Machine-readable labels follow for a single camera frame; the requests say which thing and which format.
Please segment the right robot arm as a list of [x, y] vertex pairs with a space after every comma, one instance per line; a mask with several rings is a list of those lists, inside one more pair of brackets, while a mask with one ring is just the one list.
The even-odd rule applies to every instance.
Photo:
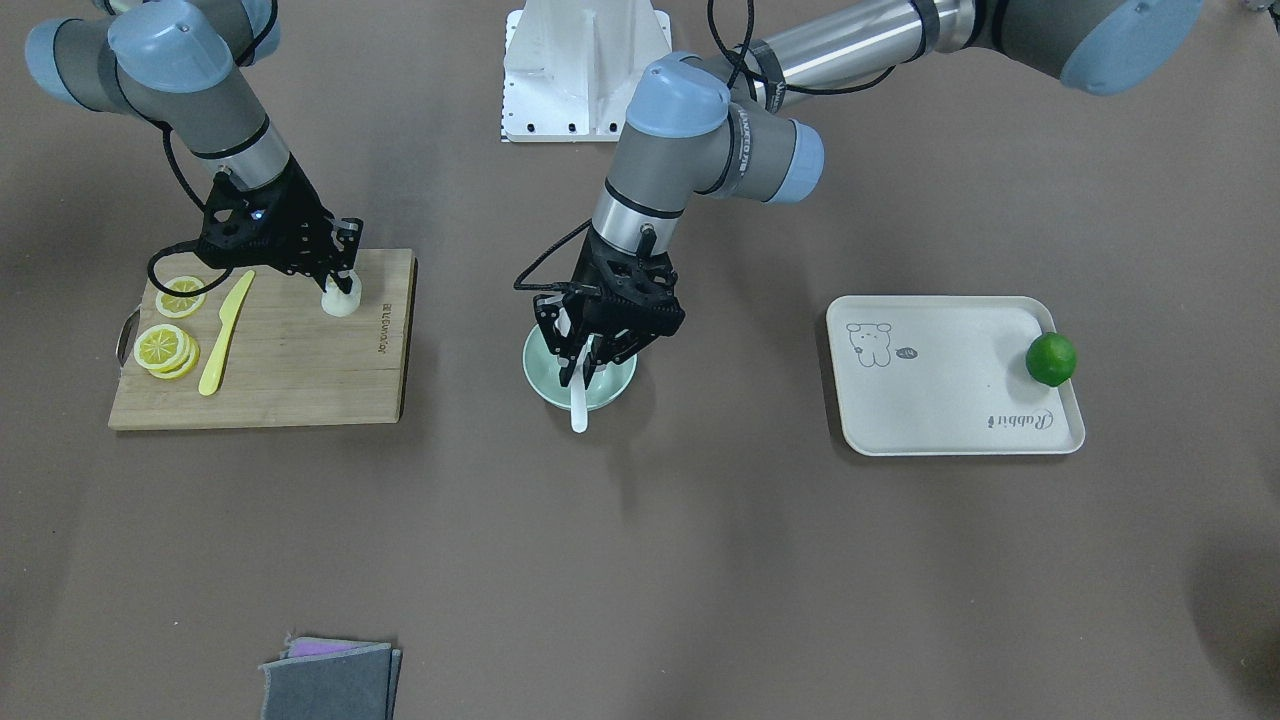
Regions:
[[212, 176], [192, 252], [212, 269], [271, 266], [358, 297], [364, 224], [328, 211], [242, 76], [280, 38], [274, 1], [101, 1], [102, 18], [36, 26], [26, 61], [51, 96], [138, 117], [177, 136]]

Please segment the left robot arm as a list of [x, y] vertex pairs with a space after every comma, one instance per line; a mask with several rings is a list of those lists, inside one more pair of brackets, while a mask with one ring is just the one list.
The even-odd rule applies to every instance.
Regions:
[[559, 386], [675, 334], [685, 319], [669, 247], [696, 197], [795, 204], [817, 187], [826, 147], [788, 115], [809, 99], [872, 90], [934, 54], [997, 53], [1094, 96], [1128, 91], [1184, 44], [1198, 1], [856, 1], [773, 35], [748, 31], [714, 56], [649, 63], [567, 281], [516, 290], [532, 310]]

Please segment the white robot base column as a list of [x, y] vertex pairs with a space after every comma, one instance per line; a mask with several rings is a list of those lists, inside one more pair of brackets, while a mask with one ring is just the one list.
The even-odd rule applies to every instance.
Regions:
[[500, 137], [618, 140], [643, 69], [672, 49], [649, 1], [527, 1], [506, 17]]

